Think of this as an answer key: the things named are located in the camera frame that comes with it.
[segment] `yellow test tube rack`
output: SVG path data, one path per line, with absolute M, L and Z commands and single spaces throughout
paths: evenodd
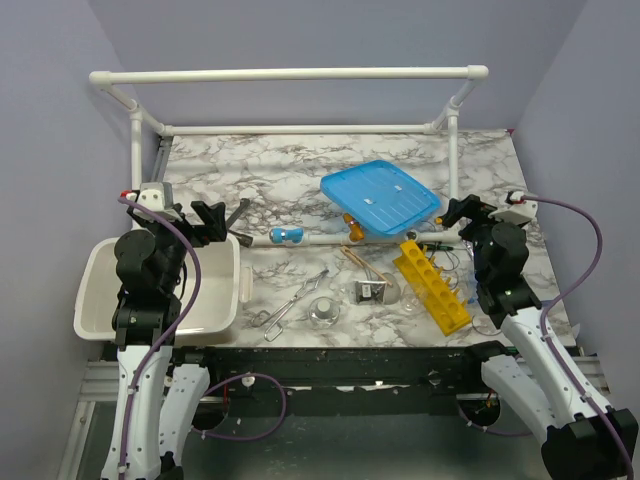
M 464 309 L 467 301 L 458 301 L 459 288 L 453 292 L 449 290 L 448 284 L 451 279 L 442 279 L 442 267 L 436 268 L 433 260 L 427 260 L 413 240 L 400 244 L 400 249 L 402 255 L 393 263 L 411 285 L 442 333 L 451 335 L 471 322 L 469 312 Z

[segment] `blue tray lid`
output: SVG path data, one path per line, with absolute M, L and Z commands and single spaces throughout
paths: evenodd
M 320 189 L 368 231 L 383 237 L 408 230 L 440 208 L 431 190 L 384 160 L 327 175 Z

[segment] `marble tabletop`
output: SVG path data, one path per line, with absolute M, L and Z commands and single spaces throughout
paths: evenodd
M 174 137 L 164 180 L 173 184 L 174 200 L 185 206 L 193 200 L 224 201 L 233 211 L 241 198 L 252 201 L 234 225 L 250 235 L 267 234 L 273 227 L 304 227 L 310 233 L 346 232 L 340 208 L 320 191 L 320 179 L 333 172 L 375 159 L 387 160 L 434 191 L 447 204 L 447 138 L 445 135 L 219 135 Z M 479 195 L 496 204 L 507 191 L 526 189 L 511 137 L 502 130 L 460 134 L 460 196 Z M 418 231 L 433 225 L 423 222 Z M 544 237 L 536 222 L 527 228 L 529 260 L 524 274 L 541 300 L 558 294 Z M 396 245 L 354 247 L 383 272 L 391 272 L 401 286 L 406 282 L 393 265 L 400 255 Z M 456 267 L 450 275 L 462 295 L 473 299 L 473 266 L 460 244 L 455 256 L 438 252 L 436 264 Z M 338 246 L 241 249 L 243 266 L 254 276 L 252 300 L 233 325 L 219 335 L 188 337 L 182 344 L 239 347 L 431 347 L 467 346 L 487 340 L 510 342 L 491 324 L 477 302 L 467 307 L 468 325 L 446 337 L 421 306 L 408 311 L 403 301 L 394 305 L 352 305 L 349 285 L 366 279 L 362 269 L 347 260 Z M 274 311 L 298 290 L 302 282 L 324 268 L 327 278 L 319 289 L 301 300 L 282 320 L 284 333 L 274 342 L 263 338 L 266 328 L 251 327 L 261 310 Z M 307 308 L 314 298 L 328 296 L 340 303 L 338 322 L 314 328 Z M 558 305 L 551 324 L 562 343 L 575 345 L 564 306 Z

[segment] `lavender wall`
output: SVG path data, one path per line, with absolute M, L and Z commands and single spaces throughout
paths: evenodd
M 73 331 L 80 277 L 129 225 L 129 122 L 88 84 L 122 67 L 85 0 L 3 5 L 0 45 L 0 476 L 51 479 L 96 349 Z
M 598 352 L 615 404 L 631 408 L 636 418 L 639 19 L 635 0 L 589 1 L 514 136 L 530 189 L 581 205 L 602 227 L 600 266 L 565 305 L 581 325 L 581 343 Z M 539 218 L 566 288 L 591 261 L 594 234 L 585 220 L 558 208 L 541 206 Z
M 486 64 L 464 127 L 514 127 L 584 0 L 89 0 L 126 70 Z M 172 124 L 424 123 L 460 81 L 150 85 Z

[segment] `pvc pipe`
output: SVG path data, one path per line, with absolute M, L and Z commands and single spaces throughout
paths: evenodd
M 174 127 L 164 125 L 164 135 L 267 135 L 340 133 L 435 133 L 431 125 L 256 125 L 230 127 Z
M 475 67 L 484 69 L 482 71 L 485 72 L 485 75 L 479 76 L 473 79 L 469 79 L 466 82 L 464 82 L 464 84 L 462 84 L 462 87 L 460 87 L 460 90 L 458 90 L 458 92 L 453 97 L 451 97 L 449 99 L 449 102 L 447 102 L 447 104 L 444 106 L 444 108 L 440 112 L 440 115 L 438 115 L 436 119 L 433 122 L 431 122 L 431 128 L 433 130 L 437 131 L 440 128 L 442 128 L 442 125 L 444 124 L 444 121 L 447 118 L 447 112 L 452 108 L 459 109 L 464 99 L 469 96 L 469 94 L 473 91 L 473 89 L 482 80 L 484 80 L 487 77 L 487 75 L 489 75 L 489 69 L 487 67 L 480 66 L 480 65 L 475 65 Z
M 458 116 L 447 119 L 449 131 L 449 199 L 458 198 Z
M 230 82 L 251 80 L 328 80 L 389 78 L 485 78 L 482 65 L 468 67 L 384 67 L 384 68 L 263 68 L 246 70 L 191 70 L 167 72 L 92 72 L 94 85 L 119 83 Z
M 451 98 L 452 106 L 459 108 L 460 105 L 462 105 L 462 102 L 464 101 L 464 99 L 467 98 L 471 93 L 471 91 L 476 87 L 478 82 L 479 82 L 478 80 L 467 80 L 466 82 L 464 82 L 462 84 L 462 88 L 458 90 L 458 93 L 456 93 Z
M 399 245 L 407 241 L 406 235 L 397 235 L 395 237 L 374 237 L 368 236 L 361 242 L 352 242 L 349 240 L 349 233 L 333 233 L 333 234 L 309 234 L 304 235 L 303 240 L 296 244 L 274 244 L 269 235 L 256 235 L 253 237 L 252 248 L 282 248 L 282 247 L 310 247 L 320 245 L 376 245 L 389 244 Z M 416 241 L 420 242 L 442 242 L 457 243 L 460 241 L 457 228 L 451 228 L 442 232 L 422 232 L 417 233 Z
M 131 188 L 142 183 L 142 112 L 131 113 Z
M 140 107 L 140 111 L 142 112 L 142 118 L 149 124 L 154 132 L 156 132 L 158 135 L 166 135 L 164 123 L 161 123 L 153 118 L 149 114 L 149 112 L 147 112 L 142 106 Z
M 115 98 L 118 101 L 118 103 L 123 105 L 130 112 L 133 112 L 134 110 L 139 108 L 140 111 L 142 112 L 143 120 L 147 122 L 149 126 L 153 128 L 153 130 L 158 135 L 164 134 L 164 124 L 160 123 L 155 118 L 153 118 L 149 114 L 149 112 L 147 112 L 142 106 L 138 104 L 138 102 L 136 102 L 133 98 L 129 97 L 122 90 L 116 87 L 111 87 L 111 86 L 100 87 L 100 88 L 105 92 L 107 92 L 109 95 L 111 95 L 113 98 Z
M 113 98 L 115 98 L 121 105 L 127 110 L 133 111 L 138 106 L 138 102 L 136 102 L 133 98 L 130 98 L 126 93 L 116 87 L 112 87 L 111 85 L 105 85 L 100 87 L 101 90 L 104 90 Z

